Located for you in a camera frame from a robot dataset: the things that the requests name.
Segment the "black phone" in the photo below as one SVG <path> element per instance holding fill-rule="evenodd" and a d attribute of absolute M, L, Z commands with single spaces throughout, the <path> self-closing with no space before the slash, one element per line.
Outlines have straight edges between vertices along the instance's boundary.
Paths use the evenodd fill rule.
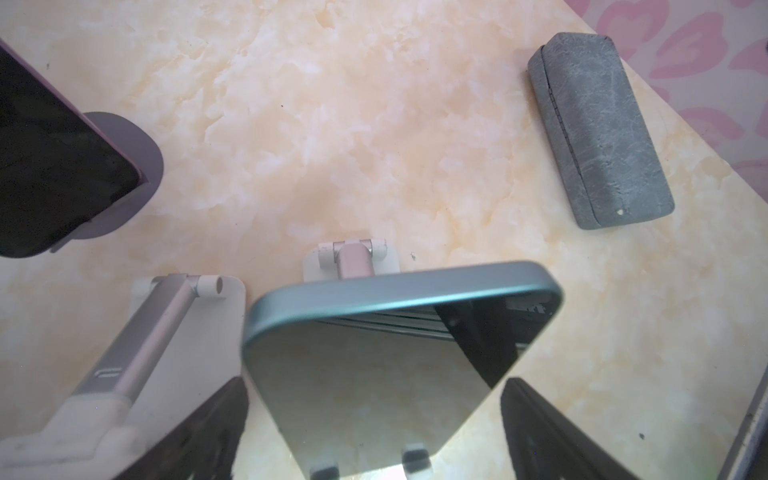
<path fill-rule="evenodd" d="M 295 284 L 251 307 L 246 371 L 303 476 L 422 466 L 557 314 L 512 261 Z"/>
<path fill-rule="evenodd" d="M 115 153 L 79 111 L 1 46 L 1 254 L 50 252 L 109 203 Z"/>

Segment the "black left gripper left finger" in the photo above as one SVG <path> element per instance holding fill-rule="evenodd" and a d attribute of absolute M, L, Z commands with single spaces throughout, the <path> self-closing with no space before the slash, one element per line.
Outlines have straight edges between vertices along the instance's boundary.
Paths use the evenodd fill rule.
<path fill-rule="evenodd" d="M 248 406 L 244 379 L 230 379 L 118 477 L 231 479 Z"/>

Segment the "white folding stand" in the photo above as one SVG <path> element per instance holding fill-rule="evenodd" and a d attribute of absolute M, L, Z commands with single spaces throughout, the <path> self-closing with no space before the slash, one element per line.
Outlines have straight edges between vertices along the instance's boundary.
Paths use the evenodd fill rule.
<path fill-rule="evenodd" d="M 2 441 L 3 478 L 120 479 L 225 383 L 243 378 L 239 279 L 169 274 L 137 282 L 133 297 L 123 330 L 44 428 Z"/>

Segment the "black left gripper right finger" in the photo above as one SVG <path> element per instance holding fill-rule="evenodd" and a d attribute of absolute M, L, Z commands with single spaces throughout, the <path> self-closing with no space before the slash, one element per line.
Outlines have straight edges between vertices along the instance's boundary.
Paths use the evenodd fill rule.
<path fill-rule="evenodd" d="M 500 406 L 518 479 L 635 477 L 525 380 L 507 380 Z"/>

